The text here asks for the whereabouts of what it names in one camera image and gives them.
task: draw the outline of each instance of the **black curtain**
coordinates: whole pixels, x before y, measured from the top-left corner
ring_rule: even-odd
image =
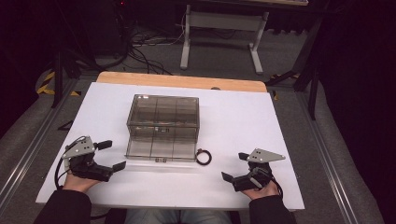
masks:
[[[37,99],[35,83],[52,55],[28,0],[0,7],[0,137]]]
[[[396,223],[395,12],[393,1],[353,1],[323,22],[313,51],[329,108],[386,223]]]

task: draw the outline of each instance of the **person's knee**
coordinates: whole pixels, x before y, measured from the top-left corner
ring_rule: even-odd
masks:
[[[178,211],[166,209],[128,209],[125,224],[177,223]]]
[[[230,214],[217,210],[182,210],[180,219],[186,224],[231,224]]]

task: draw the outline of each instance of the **black ring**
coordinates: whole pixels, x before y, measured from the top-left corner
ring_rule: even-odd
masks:
[[[201,162],[198,160],[198,155],[201,153],[206,153],[209,156],[209,160],[207,162]],[[196,155],[196,159],[197,159],[197,163],[200,165],[208,165],[211,161],[212,161],[212,154],[210,154],[210,152],[208,150],[204,150],[204,149],[198,149],[197,151],[197,155]]]

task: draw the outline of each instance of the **black sleeve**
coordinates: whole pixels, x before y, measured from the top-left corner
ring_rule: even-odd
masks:
[[[294,224],[294,218],[280,196],[256,199],[249,204],[250,224]]]
[[[74,190],[55,190],[35,219],[35,224],[89,224],[92,204],[85,194]]]

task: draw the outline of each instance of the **metal frame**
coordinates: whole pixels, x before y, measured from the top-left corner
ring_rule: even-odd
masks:
[[[257,74],[262,74],[262,64],[260,63],[257,48],[262,39],[265,24],[268,19],[268,12],[264,12],[262,16],[239,16],[231,14],[204,13],[191,11],[191,5],[186,8],[186,23],[184,31],[184,44],[181,53],[180,68],[185,70],[189,64],[190,54],[190,29],[194,27],[217,28],[217,29],[233,29],[243,31],[255,31],[255,38],[249,44],[251,58]]]

